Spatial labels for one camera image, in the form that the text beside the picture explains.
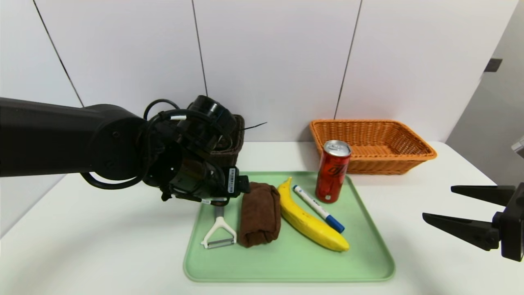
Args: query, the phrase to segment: white peeler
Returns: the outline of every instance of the white peeler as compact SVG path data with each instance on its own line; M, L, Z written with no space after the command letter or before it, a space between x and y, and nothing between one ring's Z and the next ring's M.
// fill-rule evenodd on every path
M211 235L219 228L223 228L227 230L233 236L233 238L208 242L208 239L211 237ZM213 248L230 246L235 243L236 243L236 231L234 231L231 228L231 226L229 226L226 223L226 221L224 220L224 207L215 206L215 224L213 224L209 232L205 235L204 240L200 244L204 245L204 248L206 249L213 249Z

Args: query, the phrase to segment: white wall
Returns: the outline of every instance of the white wall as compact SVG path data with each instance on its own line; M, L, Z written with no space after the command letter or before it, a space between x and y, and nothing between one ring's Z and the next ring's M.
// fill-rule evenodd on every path
M524 182L524 160L511 145L524 135L524 2L520 1L494 56L447 144L500 185Z
M363 0L337 119L395 119L445 141L517 0Z
M31 0L2 0L0 37L1 97L81 106ZM61 177L0 178L0 236Z
M195 0L209 95L242 114L246 141L310 140L332 119L360 0Z
M205 94L191 0L36 3L85 106L110 103L142 116L155 99L185 108Z

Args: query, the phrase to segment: marker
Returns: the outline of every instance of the marker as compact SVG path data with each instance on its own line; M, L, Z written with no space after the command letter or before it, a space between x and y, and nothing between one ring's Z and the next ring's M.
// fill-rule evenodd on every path
M325 221L331 226L334 230L342 233L344 231L344 226L340 224L331 214L329 214L322 206L319 205L312 197L308 195L300 186L295 185L293 190L304 200L308 205L315 210Z

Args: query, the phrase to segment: label sticker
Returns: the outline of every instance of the label sticker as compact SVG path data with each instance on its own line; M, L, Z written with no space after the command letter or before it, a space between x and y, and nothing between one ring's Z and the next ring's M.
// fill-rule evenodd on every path
M230 168L230 174L227 181L227 192L233 194L235 192L235 175L236 169Z

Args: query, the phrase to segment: blue marker cap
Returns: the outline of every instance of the blue marker cap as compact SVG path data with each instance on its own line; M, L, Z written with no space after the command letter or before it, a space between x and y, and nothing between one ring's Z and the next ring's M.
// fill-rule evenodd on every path
M338 231L339 233L342 233L345 229L345 227L342 224L340 224L340 222L336 221L336 219L333 218L333 216L331 215L326 217L326 223L329 224L329 226L331 226L334 230Z

